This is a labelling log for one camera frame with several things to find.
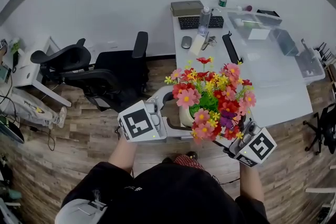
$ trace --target white flower pot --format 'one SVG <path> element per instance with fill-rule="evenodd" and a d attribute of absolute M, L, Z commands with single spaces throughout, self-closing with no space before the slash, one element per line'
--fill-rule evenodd
<path fill-rule="evenodd" d="M 182 106 L 180 106 L 180 121 L 184 126 L 193 126 L 194 118 L 191 117 L 189 108 L 184 109 Z"/>

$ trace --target person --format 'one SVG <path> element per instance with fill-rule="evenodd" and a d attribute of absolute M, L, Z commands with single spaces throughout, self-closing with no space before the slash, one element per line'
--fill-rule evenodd
<path fill-rule="evenodd" d="M 7 46 L 0 48 L 0 62 L 7 52 Z M 12 75 L 7 82 L 0 83 L 0 112 L 2 115 L 19 117 L 32 123 L 53 128 L 53 124 L 63 128 L 67 108 L 63 106 L 59 113 L 46 106 L 41 100 L 31 94 L 12 87 Z"/>
<path fill-rule="evenodd" d="M 269 223 L 256 168 L 240 164 L 234 201 L 192 152 L 133 178 L 136 147 L 121 137 L 108 162 L 97 164 L 65 197 L 55 224 Z"/>

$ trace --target black shirt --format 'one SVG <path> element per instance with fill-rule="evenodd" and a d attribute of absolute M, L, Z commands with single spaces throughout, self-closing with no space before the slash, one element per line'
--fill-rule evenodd
<path fill-rule="evenodd" d="M 74 199 L 98 196 L 108 205 L 100 224 L 269 223 L 262 202 L 244 196 L 234 201 L 208 172 L 174 163 L 158 164 L 134 179 L 110 163 L 99 163 L 67 195 L 62 207 Z"/>

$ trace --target red checkered cloth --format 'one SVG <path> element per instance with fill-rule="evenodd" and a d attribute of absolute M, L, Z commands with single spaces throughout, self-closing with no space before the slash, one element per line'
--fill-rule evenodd
<path fill-rule="evenodd" d="M 189 158 L 187 155 L 178 156 L 174 163 L 204 170 L 203 166 L 198 161 Z"/>

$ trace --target white desk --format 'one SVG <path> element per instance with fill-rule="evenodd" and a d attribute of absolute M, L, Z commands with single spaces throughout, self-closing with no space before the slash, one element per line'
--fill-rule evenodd
<path fill-rule="evenodd" d="M 35 44 L 31 47 L 29 51 L 27 51 L 27 55 L 25 57 L 30 59 L 30 56 L 36 50 L 41 50 L 46 54 L 50 55 L 57 51 L 59 48 L 57 45 L 52 41 L 52 39 L 48 36 L 40 36 L 37 38 Z M 12 73 L 13 79 L 13 87 L 23 87 L 27 85 L 33 85 L 35 88 L 39 89 L 46 95 L 52 97 L 56 101 L 62 103 L 66 106 L 71 106 L 71 102 L 64 99 L 63 97 L 59 96 L 55 92 L 51 91 L 49 88 L 44 86 L 40 81 L 42 79 L 42 75 L 39 73 L 40 65 L 36 63 L 32 63 L 29 60 L 29 64 L 20 68 L 22 66 L 22 62 L 24 61 L 25 57 L 19 56 L 19 62 L 17 64 L 17 68 L 15 73 Z M 7 53 L 3 61 L 7 64 L 10 68 L 13 66 L 13 56 L 10 53 Z"/>
<path fill-rule="evenodd" d="M 204 51 L 201 50 L 198 57 L 214 57 L 213 71 L 219 72 L 225 63 L 231 62 L 222 40 L 222 35 L 227 34 L 229 30 L 231 32 L 233 31 L 231 28 L 229 29 L 226 24 L 227 12 L 217 14 L 216 11 L 214 11 L 214 15 L 224 17 L 223 29 L 209 29 L 209 36 L 216 36 L 217 43 L 214 46 L 207 46 Z M 194 60 L 192 66 L 198 71 L 203 71 L 203 65 L 196 61 L 198 57 L 188 54 L 188 50 L 181 47 L 183 36 L 190 36 L 194 39 L 197 34 L 197 29 L 181 30 L 177 17 L 173 17 L 173 27 L 177 67 L 184 70 L 187 61 Z M 233 37 L 232 42 L 239 55 L 239 48 L 241 47 L 234 42 Z M 243 79 L 250 79 L 244 75 L 248 73 L 248 70 L 244 70 L 244 64 L 240 66 L 240 69 L 241 77 Z M 251 108 L 251 111 L 254 120 L 260 127 L 271 126 L 312 113 L 310 98 L 304 82 L 279 87 L 260 88 L 255 86 L 255 95 L 257 103 L 255 107 Z"/>

